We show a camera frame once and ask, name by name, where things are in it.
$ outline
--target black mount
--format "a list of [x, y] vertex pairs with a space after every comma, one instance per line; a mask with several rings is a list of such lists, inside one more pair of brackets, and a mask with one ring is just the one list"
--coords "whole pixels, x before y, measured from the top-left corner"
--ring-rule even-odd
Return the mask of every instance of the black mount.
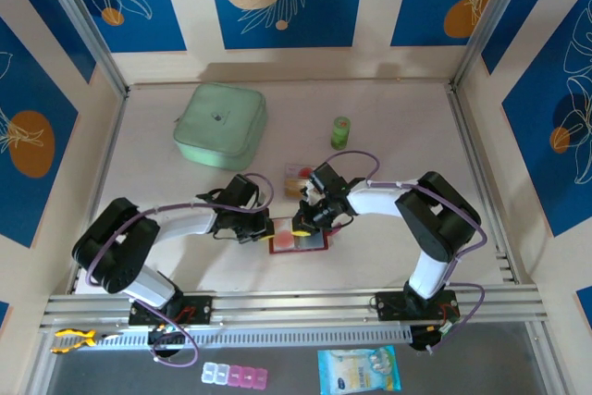
[[[424, 174], [418, 185], [456, 205], [481, 225], [475, 209], [438, 173]], [[442, 206], [435, 214], [432, 209], [439, 202], [418, 190], [404, 193], [396, 205], [421, 249], [441, 263], [449, 263], [475, 234], [475, 229], [448, 207]]]
[[405, 283], [403, 291], [380, 291], [375, 295], [379, 321], [434, 321], [441, 319], [439, 306], [456, 305], [456, 293], [443, 290], [424, 300]]
[[432, 326], [431, 330], [428, 330], [428, 326], [411, 325], [411, 347], [417, 351], [424, 351], [427, 346], [432, 347], [442, 339], [442, 333], [439, 331], [439, 322], [442, 319], [441, 306], [458, 307], [453, 290], [444, 290], [442, 287], [436, 295], [425, 300], [413, 291], [409, 282], [405, 283], [403, 291], [380, 291], [375, 295], [375, 299], [379, 321], [429, 321], [438, 327]]
[[325, 199], [315, 205], [300, 200], [300, 209], [292, 219], [292, 230], [308, 233], [316, 233], [319, 230], [330, 231], [337, 216], [356, 215], [347, 196], [350, 190], [364, 179], [356, 178], [348, 183], [325, 162], [311, 173], [309, 180], [320, 193], [325, 195]]
[[[243, 175], [236, 175], [225, 189], [212, 190], [196, 197], [210, 204], [243, 207], [248, 205], [253, 197], [255, 204], [258, 204], [259, 187]], [[269, 217], [268, 209], [257, 213], [241, 213], [220, 208], [214, 210], [216, 222], [211, 230], [214, 234], [221, 229], [229, 228], [234, 231], [241, 244], [259, 241], [274, 234], [274, 223]]]
[[[180, 297], [175, 300], [175, 309], [169, 310], [166, 305], [161, 312], [168, 317], [183, 325], [200, 325], [207, 326], [210, 324], [210, 316], [212, 314], [212, 300], [211, 296], [185, 296], [181, 293]], [[159, 316], [148, 312], [137, 302], [131, 305], [129, 309], [129, 325], [130, 326], [159, 326], [163, 324], [163, 319]]]
[[[138, 207], [126, 198], [117, 198], [92, 223], [74, 246], [72, 257], [88, 269], [109, 238], [127, 221], [138, 215]], [[106, 252], [92, 278], [109, 293], [127, 288], [140, 274], [158, 234], [158, 224], [142, 217], [124, 233], [124, 241], [115, 241]]]

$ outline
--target red object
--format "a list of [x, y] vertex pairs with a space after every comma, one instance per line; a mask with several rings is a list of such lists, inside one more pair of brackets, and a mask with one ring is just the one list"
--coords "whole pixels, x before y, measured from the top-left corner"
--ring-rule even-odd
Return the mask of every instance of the red object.
[[323, 247], [318, 249], [308, 249], [308, 250], [298, 250], [298, 249], [289, 249], [289, 250], [274, 250], [274, 238], [269, 239], [269, 254], [277, 254], [277, 253], [305, 253], [305, 252], [320, 252], [322, 250], [329, 250], [329, 236], [335, 232], [333, 230], [331, 233], [323, 232]]
[[288, 249], [294, 244], [294, 235], [287, 230], [282, 230], [276, 233], [276, 236], [272, 238], [272, 241], [279, 249]]
[[311, 176], [311, 173], [313, 173], [313, 171], [314, 170], [312, 168], [305, 167], [298, 172], [298, 177], [299, 178], [308, 178], [309, 176]]

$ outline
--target plastic bag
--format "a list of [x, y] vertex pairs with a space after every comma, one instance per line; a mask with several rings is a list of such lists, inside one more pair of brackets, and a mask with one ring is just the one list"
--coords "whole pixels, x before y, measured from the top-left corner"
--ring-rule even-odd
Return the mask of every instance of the plastic bag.
[[321, 395], [345, 395], [383, 389], [401, 390], [393, 346], [350, 351], [319, 351]]

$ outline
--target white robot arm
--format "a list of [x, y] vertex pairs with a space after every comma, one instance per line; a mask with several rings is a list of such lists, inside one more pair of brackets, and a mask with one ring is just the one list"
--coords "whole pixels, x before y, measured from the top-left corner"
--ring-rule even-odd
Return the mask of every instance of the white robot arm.
[[[236, 175], [225, 189], [197, 198], [202, 204], [196, 206], [211, 208], [204, 209], [204, 213], [171, 219], [163, 227], [140, 214], [126, 198], [117, 198], [79, 239], [72, 257], [108, 293], [124, 292], [161, 312], [175, 315], [182, 292], [167, 277], [144, 265], [153, 246], [190, 234], [216, 234], [221, 229], [233, 230], [238, 242], [258, 241], [274, 234], [269, 210], [266, 205], [259, 206], [263, 194], [243, 175]], [[173, 207], [187, 208], [185, 204]], [[129, 227], [121, 236], [107, 245], [126, 224]]]
[[419, 180], [375, 182], [354, 179], [347, 183], [325, 163], [312, 174], [303, 190], [305, 199], [292, 220], [294, 233], [306, 235], [331, 230], [336, 217], [380, 214], [402, 217], [421, 248], [417, 266], [407, 288], [416, 299], [414, 309], [429, 303], [444, 287], [444, 280], [458, 250], [475, 234], [475, 229], [440, 202], [416, 190], [429, 189], [437, 197], [464, 211], [476, 224], [479, 214], [438, 173], [428, 172]]

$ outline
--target floor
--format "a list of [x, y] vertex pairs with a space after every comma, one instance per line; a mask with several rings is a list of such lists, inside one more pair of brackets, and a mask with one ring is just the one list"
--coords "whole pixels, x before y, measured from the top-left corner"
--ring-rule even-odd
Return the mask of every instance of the floor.
[[[318, 349], [370, 349], [378, 346], [201, 348], [200, 363], [180, 370], [156, 365], [148, 351], [95, 351], [80, 349], [57, 357], [47, 391], [50, 395], [106, 393], [162, 393], [200, 395], [311, 395], [320, 392]], [[407, 344], [395, 344], [400, 392], [365, 391], [364, 395], [389, 393], [479, 395], [545, 393], [524, 325], [518, 323], [470, 324], [433, 356], [418, 353]], [[186, 360], [191, 351], [173, 359]], [[206, 385], [200, 376], [205, 362], [265, 368], [265, 392]]]
[[[298, 202], [283, 195], [287, 163], [318, 165], [334, 154], [329, 139], [336, 116], [351, 119], [348, 149], [376, 154], [376, 180], [417, 179], [441, 173], [483, 216], [445, 87], [438, 83], [342, 80], [242, 84], [261, 92], [269, 115], [247, 171], [269, 177], [276, 189], [272, 217], [293, 216]], [[101, 196], [99, 212], [125, 196], [141, 209], [188, 202], [224, 187], [232, 172], [184, 159], [173, 141], [175, 121], [195, 85], [145, 87], [130, 92]], [[348, 155], [332, 162], [345, 179], [365, 176], [372, 161]], [[162, 222], [175, 214], [160, 214]], [[484, 222], [489, 232], [487, 221]], [[146, 264], [182, 290], [335, 290], [401, 286], [420, 250], [402, 219], [359, 216], [332, 238], [327, 251], [270, 255], [266, 242], [239, 245], [211, 236], [159, 243]], [[455, 281], [501, 284], [493, 241], [463, 258]], [[79, 279], [77, 293], [101, 291]]]

